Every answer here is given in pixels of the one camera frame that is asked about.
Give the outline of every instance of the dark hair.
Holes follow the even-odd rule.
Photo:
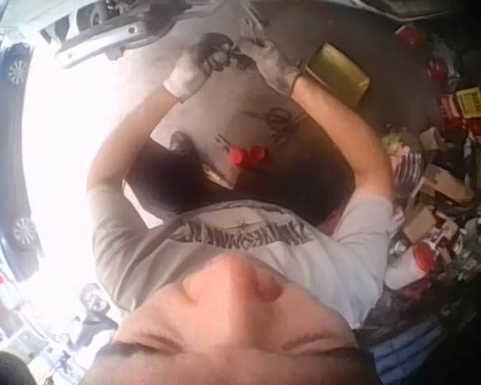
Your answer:
[[[96,355],[95,363],[102,359],[124,358],[129,359],[136,354],[158,354],[157,350],[140,345],[114,342],[102,347]],[[342,383],[342,384],[380,384],[381,381],[376,372],[374,360],[370,353],[358,347],[338,348],[324,353],[313,354],[314,357],[325,359],[336,359],[342,365],[332,367],[325,375],[321,383]],[[96,373],[91,378],[84,377],[80,385],[101,383]]]

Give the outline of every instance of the hand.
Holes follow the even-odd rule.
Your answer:
[[[213,71],[223,71],[230,64],[232,46],[233,41],[225,34],[204,34],[176,61],[165,88],[184,102],[204,86]]]
[[[274,44],[265,38],[240,38],[238,48],[257,64],[258,71],[271,88],[290,95],[299,70],[287,63]]]

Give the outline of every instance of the person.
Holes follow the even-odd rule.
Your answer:
[[[180,202],[162,225],[148,229],[124,196],[123,182],[153,128],[235,52],[315,119],[354,170],[355,190],[332,237],[284,207],[248,200]],[[179,159],[195,151],[181,134],[170,150]],[[169,160],[168,154],[156,159]],[[150,167],[156,176],[144,187],[163,190],[159,203],[161,197],[176,203],[171,189],[160,186],[161,175],[174,176],[175,169],[163,161]],[[188,193],[181,189],[201,188],[182,175],[179,199]],[[393,210],[390,162],[373,129],[289,65],[269,40],[241,38],[234,45],[206,34],[186,50],[164,84],[104,141],[87,193],[96,273],[128,316],[83,384],[378,383],[352,329],[382,292]]]

